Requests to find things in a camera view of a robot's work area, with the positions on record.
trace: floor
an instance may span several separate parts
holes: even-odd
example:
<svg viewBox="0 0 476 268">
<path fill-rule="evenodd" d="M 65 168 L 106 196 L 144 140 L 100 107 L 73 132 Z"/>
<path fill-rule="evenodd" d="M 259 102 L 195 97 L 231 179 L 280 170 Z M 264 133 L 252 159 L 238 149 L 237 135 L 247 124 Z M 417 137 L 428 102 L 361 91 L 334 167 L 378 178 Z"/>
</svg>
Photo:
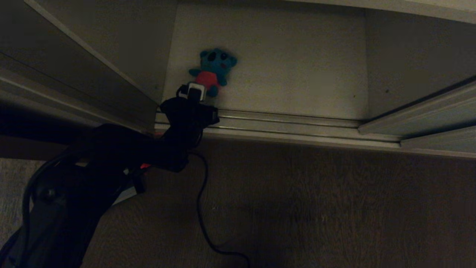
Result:
<svg viewBox="0 0 476 268">
<path fill-rule="evenodd" d="M 205 223 L 256 268 L 476 267 L 476 162 L 238 141 L 204 141 Z M 40 161 L 0 159 L 0 243 Z M 211 251 L 195 199 L 200 160 L 152 170 L 147 192 L 102 218 L 84 268 L 240 268 Z"/>
</svg>

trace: black cable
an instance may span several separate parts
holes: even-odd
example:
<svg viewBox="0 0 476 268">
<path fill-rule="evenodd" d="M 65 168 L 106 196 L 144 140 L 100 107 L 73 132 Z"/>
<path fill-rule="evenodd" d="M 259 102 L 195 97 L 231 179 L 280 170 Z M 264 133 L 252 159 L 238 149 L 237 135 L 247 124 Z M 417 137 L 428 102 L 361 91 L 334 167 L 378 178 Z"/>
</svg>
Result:
<svg viewBox="0 0 476 268">
<path fill-rule="evenodd" d="M 208 236 L 207 229 L 205 228 L 205 224 L 204 224 L 204 222 L 203 222 L 202 208 L 201 208 L 201 205 L 200 205 L 200 200 L 201 200 L 201 197 L 202 197 L 202 195 L 203 195 L 203 192 L 205 191 L 205 187 L 207 186 L 207 181 L 208 181 L 208 163 L 207 163 L 207 160 L 205 159 L 205 157 L 202 156 L 201 154 L 198 154 L 198 153 L 189 153 L 189 154 L 195 155 L 195 156 L 197 156 L 198 158 L 200 158 L 200 159 L 203 161 L 203 165 L 204 165 L 204 167 L 205 167 L 205 177 L 203 178 L 203 185 L 202 185 L 202 188 L 200 189 L 200 192 L 198 193 L 198 197 L 197 197 L 197 215 L 198 215 L 198 222 L 200 223 L 200 228 L 202 229 L 203 237 L 205 238 L 205 240 L 207 241 L 208 245 L 210 246 L 210 248 L 211 248 L 213 251 L 217 252 L 218 254 L 222 254 L 222 255 L 241 257 L 241 258 L 245 259 L 246 264 L 247 264 L 247 267 L 250 268 L 250 267 L 251 267 L 251 263 L 250 263 L 250 261 L 249 261 L 248 256 L 246 256 L 246 255 L 243 254 L 243 253 L 239 253 L 239 252 L 219 250 L 219 249 L 217 248 L 217 246 L 215 246 L 215 244 L 213 244 L 213 242 L 211 241 L 210 237 Z"/>
<path fill-rule="evenodd" d="M 15 242 L 17 242 L 18 236 L 20 235 L 20 231 L 21 228 L 18 228 L 18 230 L 13 233 L 10 238 L 8 238 L 7 242 L 0 249 L 0 267 L 3 267 L 3 263 L 7 259 L 8 253 L 10 252 Z"/>
<path fill-rule="evenodd" d="M 181 85 L 178 89 L 177 92 L 175 92 L 175 96 L 178 98 L 180 97 L 180 93 L 187 95 L 188 93 L 188 85 Z"/>
<path fill-rule="evenodd" d="M 203 137 L 203 130 L 202 132 L 200 132 L 200 136 L 198 137 L 197 142 L 193 145 L 193 148 L 197 148 L 200 145 L 200 143 L 202 142 L 202 137 Z"/>
<path fill-rule="evenodd" d="M 25 187 L 25 192 L 23 193 L 23 200 L 22 200 L 22 204 L 21 204 L 22 216 L 23 216 L 23 226 L 22 226 L 22 228 L 24 228 L 24 230 L 25 230 L 25 232 L 24 232 L 25 237 L 24 237 L 23 244 L 22 244 L 20 262 L 17 263 L 18 267 L 22 267 L 22 265 L 24 264 L 25 259 L 26 259 L 26 254 L 27 254 L 27 251 L 28 251 L 28 242 L 29 242 L 29 239 L 30 239 L 30 197 L 33 193 L 33 186 L 36 184 L 36 181 L 37 181 L 38 177 L 44 171 L 46 171 L 48 168 L 56 165 L 61 160 L 64 160 L 67 157 L 77 155 L 77 154 L 80 154 L 80 153 L 83 153 L 83 152 L 84 151 L 80 151 L 80 152 L 71 151 L 71 152 L 62 153 L 62 154 L 58 155 L 57 157 L 53 158 L 52 160 L 44 163 L 33 174 L 33 176 L 31 176 L 30 180 L 28 181 L 27 186 Z"/>
</svg>

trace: plush toy's ear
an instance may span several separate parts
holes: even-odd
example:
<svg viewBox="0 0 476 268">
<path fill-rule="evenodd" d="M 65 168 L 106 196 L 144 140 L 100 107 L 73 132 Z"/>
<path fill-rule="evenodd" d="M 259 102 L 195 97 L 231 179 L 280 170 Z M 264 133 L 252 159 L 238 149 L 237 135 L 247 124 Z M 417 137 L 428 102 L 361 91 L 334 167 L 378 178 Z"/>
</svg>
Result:
<svg viewBox="0 0 476 268">
<path fill-rule="evenodd" d="M 230 62 L 231 62 L 231 67 L 233 67 L 237 64 L 237 59 L 235 57 L 231 57 Z"/>
</svg>

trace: cabinet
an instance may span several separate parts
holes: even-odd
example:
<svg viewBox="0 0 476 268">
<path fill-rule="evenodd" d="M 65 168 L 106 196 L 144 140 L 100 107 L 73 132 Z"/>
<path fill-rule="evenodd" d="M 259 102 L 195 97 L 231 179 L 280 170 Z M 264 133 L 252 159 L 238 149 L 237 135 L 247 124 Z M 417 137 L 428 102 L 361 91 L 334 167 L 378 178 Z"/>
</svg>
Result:
<svg viewBox="0 0 476 268">
<path fill-rule="evenodd" d="M 38 32 L 67 57 L 48 46 L 43 58 L 1 51 L 75 91 L 2 67 L 47 84 L 63 103 L 80 101 L 74 116 L 142 131 L 155 121 L 160 132 L 167 120 L 157 104 L 193 79 L 202 50 L 221 47 L 238 64 L 207 100 L 221 116 L 209 136 L 475 157 L 408 145 L 476 124 L 476 20 L 457 2 L 425 1 L 25 0 L 21 8 L 44 24 Z M 82 68 L 56 70 L 67 60 Z"/>
</svg>

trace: plush toy's red shirt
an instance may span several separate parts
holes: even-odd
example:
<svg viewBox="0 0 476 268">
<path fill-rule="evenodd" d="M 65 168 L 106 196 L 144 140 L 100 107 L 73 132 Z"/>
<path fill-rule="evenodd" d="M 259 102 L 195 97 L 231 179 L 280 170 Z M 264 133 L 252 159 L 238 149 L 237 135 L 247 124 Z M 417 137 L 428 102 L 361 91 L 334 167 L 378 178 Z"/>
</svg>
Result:
<svg viewBox="0 0 476 268">
<path fill-rule="evenodd" d="M 207 90 L 210 90 L 211 86 L 216 86 L 218 89 L 220 89 L 220 84 L 218 84 L 217 75 L 212 72 L 200 72 L 197 78 L 195 79 L 195 82 L 204 85 Z"/>
</svg>

